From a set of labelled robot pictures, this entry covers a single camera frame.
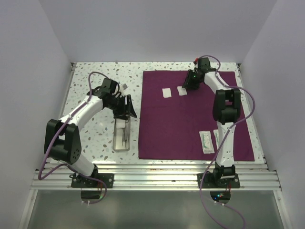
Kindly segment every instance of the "maroon fabric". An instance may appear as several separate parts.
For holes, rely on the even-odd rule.
[[[217,124],[212,116],[214,93],[205,84],[196,91],[179,96],[187,71],[143,72],[142,105],[139,132],[139,158],[159,160],[211,160],[214,154],[204,154],[199,131],[211,131]],[[220,72],[229,85],[236,86],[234,72]],[[164,98],[162,89],[170,88],[171,98]],[[254,161],[246,122],[236,126],[234,136],[235,161]]]

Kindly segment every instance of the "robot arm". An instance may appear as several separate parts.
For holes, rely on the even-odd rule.
[[[96,165],[81,153],[81,129],[96,113],[105,107],[113,110],[114,118],[127,120],[127,116],[137,117],[133,109],[131,96],[122,96],[121,92],[115,93],[117,87],[119,87],[117,82],[104,79],[101,86],[92,89],[91,97],[88,93],[85,99],[68,115],[60,120],[51,119],[47,123],[44,153],[46,153],[55,133],[69,119],[60,133],[65,138],[56,138],[49,157],[67,163],[75,171],[85,176],[95,177],[97,173]]]
[[[217,122],[219,142],[222,142],[229,127],[236,123],[240,117],[240,90],[225,87],[226,82],[216,72],[216,69],[211,68],[208,58],[200,58],[194,63],[197,64],[197,67],[188,71],[183,87],[189,90],[197,90],[200,83],[204,83],[214,92],[213,118]],[[235,126],[231,128],[218,152],[213,171],[215,183],[219,181],[227,183],[228,179],[234,179],[237,175],[235,174],[233,156],[234,131]]]

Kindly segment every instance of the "speckled white surface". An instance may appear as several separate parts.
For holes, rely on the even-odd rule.
[[[143,71],[152,70],[188,70],[193,68],[191,62],[79,62],[69,89],[67,101],[63,114],[69,113],[80,103],[89,91],[88,74],[99,71],[111,79],[122,84],[127,84],[126,94],[132,95],[134,109],[140,117],[142,97],[142,75]],[[235,72],[238,86],[242,86],[236,63],[222,63],[220,71]],[[103,77],[93,75],[92,87],[101,85]],[[250,113],[244,93],[242,93],[242,104],[245,115]],[[145,160],[138,158],[139,119],[132,118],[131,126],[131,148],[128,152],[115,152],[112,149],[112,138],[114,119],[112,111],[104,109],[96,114],[81,131],[82,153],[96,164],[202,164],[207,161],[178,161],[178,160]],[[247,120],[249,134],[254,150],[255,162],[236,162],[237,164],[263,164],[263,153],[260,147],[253,120]]]

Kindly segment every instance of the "black mounting plate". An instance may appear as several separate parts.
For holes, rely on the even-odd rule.
[[[202,176],[203,173],[197,174],[197,182],[199,188]],[[216,182],[212,173],[206,173],[203,180],[202,188],[227,188],[229,183],[231,184],[231,188],[240,188],[238,174],[235,174],[235,177],[233,179],[219,179],[219,181]]]
[[[75,173],[70,175],[70,178],[72,178],[71,187],[74,188],[95,188],[98,186],[98,184],[96,185],[92,185],[92,183],[86,184],[85,180],[78,179]],[[98,173],[95,178],[104,182],[107,188],[112,188],[114,182],[113,173]]]

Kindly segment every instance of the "gray partition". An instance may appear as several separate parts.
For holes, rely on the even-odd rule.
[[[214,216],[228,228],[242,228],[241,218],[206,199]],[[247,229],[282,229],[272,191],[233,192],[228,203],[244,215]],[[205,212],[195,191],[109,191],[87,207],[80,191],[40,190],[29,229],[202,229],[221,228]]]

